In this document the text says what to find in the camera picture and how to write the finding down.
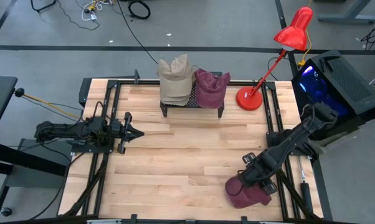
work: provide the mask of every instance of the caster wheel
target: caster wheel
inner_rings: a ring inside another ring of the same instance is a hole
[[[12,215],[12,210],[10,208],[1,208],[1,211],[0,211],[0,214],[5,216],[5,217],[8,217],[10,215]]]

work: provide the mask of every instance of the gray floor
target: gray floor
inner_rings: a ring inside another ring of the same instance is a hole
[[[0,0],[0,18],[10,2]],[[51,0],[34,2],[39,7]],[[81,26],[95,27],[92,22],[81,20],[81,9],[75,1],[60,2],[74,21]],[[151,8],[150,19],[130,22],[145,46],[279,48],[273,41],[273,36],[280,30],[274,1],[150,0],[146,3]],[[363,49],[364,43],[357,39],[364,37],[372,25],[323,24],[316,20],[319,14],[344,13],[352,3],[312,3],[315,15],[308,31],[314,49]],[[287,23],[299,7],[307,4],[307,0],[282,0]],[[126,4],[121,5],[126,11]],[[375,0],[363,14],[375,16]],[[0,30],[0,45],[138,46],[121,15],[109,6],[103,6],[97,16],[100,27],[90,32],[71,24],[58,4],[37,14],[28,0],[17,0]],[[167,61],[182,53],[151,52],[156,60]],[[267,71],[268,60],[277,56],[244,52],[188,52],[188,55],[192,64],[206,70],[230,72],[236,80],[258,79]],[[345,57],[366,80],[375,77],[375,55]],[[156,64],[142,51],[0,50],[0,75],[16,76],[19,79],[17,87],[25,88],[30,95],[70,106],[78,106],[77,94],[82,78],[131,75],[134,69],[139,70],[142,78],[156,77]],[[279,80],[290,80],[292,73],[288,61],[282,60],[273,74]],[[26,100],[13,98],[0,122],[0,143],[17,145],[20,138],[31,139],[36,125],[45,120],[72,122]],[[330,207],[336,221],[375,223],[375,121],[367,124],[355,140],[358,143],[321,156]],[[0,186],[3,179],[0,175]],[[34,216],[52,200],[56,191],[11,189],[5,206],[13,208],[14,214],[6,218],[0,216],[0,222]],[[59,199],[41,217],[53,217],[58,206]]]

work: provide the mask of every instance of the wooden tabletop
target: wooden tabletop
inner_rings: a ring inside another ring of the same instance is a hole
[[[84,118],[92,116],[97,101],[103,101],[106,84],[106,79],[92,80]],[[300,122],[292,84],[275,84],[284,128],[292,128]],[[240,109],[235,102],[239,88],[228,86],[221,119],[217,110],[181,108],[168,109],[168,117],[164,118],[159,107],[159,85],[122,85],[116,115],[122,119],[129,111],[133,127],[144,131],[145,136],[127,143],[124,155],[110,155],[99,217],[130,218],[138,214],[144,219],[240,220],[247,216],[249,220],[282,220],[278,193],[272,194],[267,206],[259,203],[243,209],[234,208],[225,196],[226,180],[245,168],[242,156],[259,154],[267,147],[264,107],[255,111]],[[277,130],[270,92],[268,97]],[[84,190],[91,159],[92,154],[85,154],[70,168],[59,214],[70,209]],[[314,213],[322,217],[310,161],[305,157],[301,160]],[[300,193],[298,158],[290,156],[290,161]],[[95,194],[96,189],[89,213],[93,212]],[[293,217],[286,188],[285,195],[289,216]]]

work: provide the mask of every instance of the red desk lamp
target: red desk lamp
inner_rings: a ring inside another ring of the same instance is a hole
[[[299,9],[289,27],[280,31],[273,39],[282,45],[282,52],[272,65],[267,74],[259,81],[257,86],[243,87],[236,95],[237,104],[245,110],[256,110],[262,104],[262,94],[258,91],[277,63],[285,56],[286,51],[306,49],[305,29],[311,21],[313,12],[309,7]]]

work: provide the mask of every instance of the computer case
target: computer case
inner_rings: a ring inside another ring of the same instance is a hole
[[[317,101],[339,113],[336,125],[316,132],[313,140],[353,131],[375,119],[375,91],[337,50],[309,59],[292,84],[300,113],[306,104]]]

